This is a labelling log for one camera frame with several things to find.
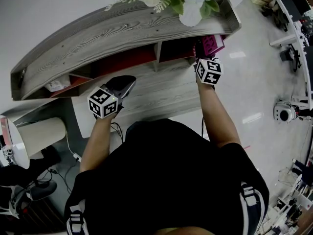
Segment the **white cube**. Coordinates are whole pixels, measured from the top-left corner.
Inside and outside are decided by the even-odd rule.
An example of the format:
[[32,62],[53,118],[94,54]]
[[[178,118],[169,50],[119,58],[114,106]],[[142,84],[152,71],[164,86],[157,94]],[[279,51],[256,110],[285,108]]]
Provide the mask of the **white cube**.
[[199,58],[196,73],[202,83],[216,85],[223,74],[220,62]]
[[96,87],[88,96],[88,108],[100,118],[117,112],[118,98],[100,87]]

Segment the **green leaf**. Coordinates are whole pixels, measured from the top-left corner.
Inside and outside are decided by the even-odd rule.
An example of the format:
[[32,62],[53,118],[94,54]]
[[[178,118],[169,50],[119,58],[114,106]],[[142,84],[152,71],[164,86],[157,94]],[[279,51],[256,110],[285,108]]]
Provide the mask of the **green leaf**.
[[184,13],[184,7],[181,0],[171,0],[171,7],[178,13]]
[[154,7],[154,10],[156,10],[157,13],[160,13],[167,6],[169,6],[170,3],[171,3],[170,0],[161,0],[160,3],[157,6]]
[[213,11],[220,11],[219,4],[215,0],[205,1],[205,3],[208,4]]
[[203,19],[208,18],[211,14],[211,7],[206,3],[206,1],[203,2],[200,8],[200,14]]

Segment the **black cable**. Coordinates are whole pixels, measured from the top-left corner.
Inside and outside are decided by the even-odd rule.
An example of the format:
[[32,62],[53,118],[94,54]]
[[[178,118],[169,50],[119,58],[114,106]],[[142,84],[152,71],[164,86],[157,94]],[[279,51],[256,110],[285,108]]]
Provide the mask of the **black cable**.
[[[45,179],[46,175],[47,175],[49,172],[50,172],[50,176],[51,176],[50,179],[47,180],[47,181],[42,181],[42,179]],[[48,170],[47,173],[46,173],[41,179],[38,179],[37,181],[40,182],[40,183],[48,183],[48,182],[50,182],[51,180],[52,180],[52,173],[51,173],[50,170]]]
[[54,174],[58,174],[58,175],[63,179],[64,184],[65,184],[66,187],[67,187],[67,192],[68,192],[69,194],[72,193],[72,190],[71,190],[71,188],[70,188],[70,187],[68,186],[68,184],[67,184],[66,176],[67,176],[67,174],[69,173],[69,171],[70,171],[73,167],[75,167],[75,166],[77,165],[77,161],[78,161],[78,159],[76,159],[75,164],[71,165],[70,168],[68,168],[68,170],[66,171],[64,177],[63,177],[59,172],[57,172],[56,170],[54,170],[54,169],[51,169],[51,170],[50,170],[50,172],[52,172],[52,173],[54,173]]
[[204,130],[204,117],[202,117],[202,124],[201,124],[201,137],[203,137],[203,130]]
[[63,181],[64,181],[64,183],[65,183],[65,185],[66,185],[66,187],[67,187],[67,192],[68,192],[69,194],[71,194],[72,191],[71,191],[71,189],[68,187],[68,184],[67,184],[67,182],[65,181],[65,178],[64,178],[59,172],[57,172],[57,171],[55,171],[55,174],[58,174],[58,175],[63,179]]
[[64,182],[65,182],[66,185],[67,185],[67,174],[69,173],[69,171],[70,171],[73,167],[75,167],[75,166],[77,165],[77,161],[78,161],[78,159],[76,159],[75,164],[73,164],[70,168],[68,168],[67,172],[65,173]]
[[117,134],[118,134],[118,135],[120,136],[120,138],[122,139],[122,143],[124,143],[124,137],[123,137],[123,132],[122,132],[121,126],[119,126],[118,123],[113,122],[113,123],[111,123],[111,127],[112,127],[112,129],[114,129],[115,131],[117,131]]
[[122,138],[121,134],[119,133],[119,130],[116,130],[112,125],[111,125],[111,128],[117,132],[119,137],[122,139],[122,143],[123,143],[123,138]]
[[124,140],[123,138],[123,132],[122,132],[122,129],[121,129],[121,126],[119,126],[119,124],[118,123],[116,123],[116,122],[113,122],[113,123],[111,123],[111,124],[115,124],[116,126],[117,126],[117,129],[119,129],[119,131],[120,131],[120,134],[121,134],[121,136],[122,136],[122,141]]

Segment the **tiled floor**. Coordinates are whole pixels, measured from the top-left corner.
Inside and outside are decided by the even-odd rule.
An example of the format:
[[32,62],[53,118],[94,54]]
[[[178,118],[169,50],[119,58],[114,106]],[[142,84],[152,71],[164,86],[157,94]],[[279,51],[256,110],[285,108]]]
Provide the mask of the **tiled floor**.
[[[304,91],[305,82],[301,70],[294,73],[288,62],[281,61],[283,49],[269,46],[274,35],[281,33],[258,9],[250,0],[236,8],[242,29],[220,52],[224,75],[216,92],[237,127],[242,146],[275,196],[284,187],[278,182],[279,170],[290,167],[292,158],[305,160],[311,122],[296,119],[285,124],[273,119],[277,99],[290,100],[293,93]],[[172,119],[200,133],[199,112]]]

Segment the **white stripe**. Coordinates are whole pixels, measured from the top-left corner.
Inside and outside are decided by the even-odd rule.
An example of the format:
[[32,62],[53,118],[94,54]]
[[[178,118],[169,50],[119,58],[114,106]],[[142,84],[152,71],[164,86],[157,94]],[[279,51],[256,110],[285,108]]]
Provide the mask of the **white stripe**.
[[84,224],[83,224],[83,230],[85,232],[85,235],[89,235],[88,228],[87,228],[87,222],[85,219],[84,219]]
[[252,190],[249,190],[249,191],[244,191],[244,194],[245,194],[245,196],[247,196],[247,195],[251,195],[251,194],[253,194],[253,191]]
[[73,217],[73,218],[71,218],[71,221],[72,222],[80,221],[80,218],[79,217]]
[[252,186],[249,186],[249,187],[244,188],[244,190],[252,190],[252,189],[253,189]]
[[68,235],[73,235],[72,230],[70,229],[69,219],[67,220],[67,233]]
[[242,194],[240,193],[240,201],[241,201],[241,206],[243,207],[243,215],[244,215],[244,230],[243,230],[243,235],[248,234],[248,228],[249,228],[249,216],[248,216],[248,210],[246,208],[246,202]]
[[258,230],[262,224],[262,221],[263,221],[263,217],[264,217],[264,212],[265,212],[265,204],[264,204],[264,200],[263,200],[263,197],[261,195],[261,193],[258,191],[258,190],[254,190],[256,194],[259,195],[260,197],[260,203],[261,203],[261,216],[260,216],[260,221],[259,221],[259,224],[258,224],[258,227],[256,230]]

